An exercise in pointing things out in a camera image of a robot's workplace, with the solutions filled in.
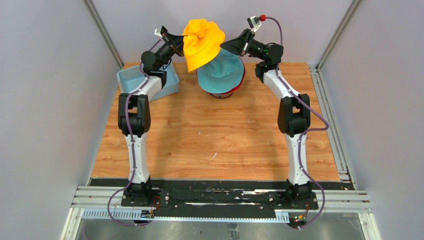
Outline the yellow bucket hat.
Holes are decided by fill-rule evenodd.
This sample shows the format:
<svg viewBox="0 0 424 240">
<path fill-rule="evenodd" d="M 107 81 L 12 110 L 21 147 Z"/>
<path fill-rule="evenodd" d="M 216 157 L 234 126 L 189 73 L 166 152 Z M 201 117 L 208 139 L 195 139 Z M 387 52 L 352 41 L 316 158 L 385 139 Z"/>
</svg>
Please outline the yellow bucket hat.
<svg viewBox="0 0 424 240">
<path fill-rule="evenodd" d="M 193 72 L 213 60 L 221 51 L 226 35 L 206 19 L 191 19 L 183 32 L 183 54 L 187 71 Z"/>
</svg>

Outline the teal bucket hat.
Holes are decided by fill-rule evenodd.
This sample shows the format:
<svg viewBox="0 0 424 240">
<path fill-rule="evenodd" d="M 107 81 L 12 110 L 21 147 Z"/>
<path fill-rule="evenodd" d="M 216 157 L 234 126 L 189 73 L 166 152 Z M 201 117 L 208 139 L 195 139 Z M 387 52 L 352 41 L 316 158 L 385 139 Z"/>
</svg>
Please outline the teal bucket hat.
<svg viewBox="0 0 424 240">
<path fill-rule="evenodd" d="M 219 54 L 196 70 L 199 86 L 211 94 L 224 94 L 243 80 L 245 66 L 240 57 L 221 49 Z"/>
</svg>

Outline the red bucket hat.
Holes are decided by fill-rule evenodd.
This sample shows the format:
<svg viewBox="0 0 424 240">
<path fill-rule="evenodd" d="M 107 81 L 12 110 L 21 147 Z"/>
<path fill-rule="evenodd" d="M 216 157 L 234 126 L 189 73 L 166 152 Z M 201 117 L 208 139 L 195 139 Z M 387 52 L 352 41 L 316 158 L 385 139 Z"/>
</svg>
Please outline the red bucket hat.
<svg viewBox="0 0 424 240">
<path fill-rule="evenodd" d="M 245 75 L 246 75 L 246 67 L 245 67 L 245 65 L 244 65 L 244 66 L 243 66 L 243 74 L 242 74 L 242 77 L 241 77 L 240 83 L 239 83 L 237 86 L 235 86 L 233 89 L 231 89 L 228 93 L 232 94 L 232 93 L 236 92 L 236 91 L 237 91 L 237 90 L 241 87 L 241 85 L 242 85 L 242 84 L 243 84 L 243 82 L 244 82 Z"/>
</svg>

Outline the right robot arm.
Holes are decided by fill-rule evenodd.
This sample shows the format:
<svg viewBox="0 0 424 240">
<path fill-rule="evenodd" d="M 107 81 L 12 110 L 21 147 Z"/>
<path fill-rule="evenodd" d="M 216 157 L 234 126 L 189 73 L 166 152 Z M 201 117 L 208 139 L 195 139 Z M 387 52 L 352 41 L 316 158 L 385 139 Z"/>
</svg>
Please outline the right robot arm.
<svg viewBox="0 0 424 240">
<path fill-rule="evenodd" d="M 308 109 L 310 98 L 293 89 L 279 70 L 283 46 L 261 43 L 254 36 L 253 31 L 245 29 L 238 37 L 225 41 L 220 46 L 238 56 L 248 54 L 261 59 L 256 64 L 255 75 L 280 100 L 277 125 L 285 137 L 289 160 L 285 195 L 275 196 L 271 202 L 286 202 L 291 208 L 297 209 L 312 196 L 311 181 L 307 176 L 306 137 L 302 135 L 311 125 L 311 113 Z"/>
</svg>

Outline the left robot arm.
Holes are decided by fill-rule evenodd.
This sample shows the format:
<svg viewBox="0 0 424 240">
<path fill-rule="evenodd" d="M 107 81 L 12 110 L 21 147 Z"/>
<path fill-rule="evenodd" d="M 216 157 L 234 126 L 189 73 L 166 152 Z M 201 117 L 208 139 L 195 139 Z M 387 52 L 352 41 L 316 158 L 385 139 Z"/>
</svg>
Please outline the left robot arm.
<svg viewBox="0 0 424 240">
<path fill-rule="evenodd" d="M 149 206 L 154 199 L 146 156 L 152 122 L 150 102 L 179 91 L 172 57 L 183 56 L 184 45 L 182 35 L 171 34 L 164 26 L 157 28 L 154 34 L 163 45 L 157 51 L 143 52 L 139 67 L 120 71 L 117 75 L 121 90 L 117 125 L 126 140 L 130 168 L 122 198 L 125 203 L 142 207 Z"/>
</svg>

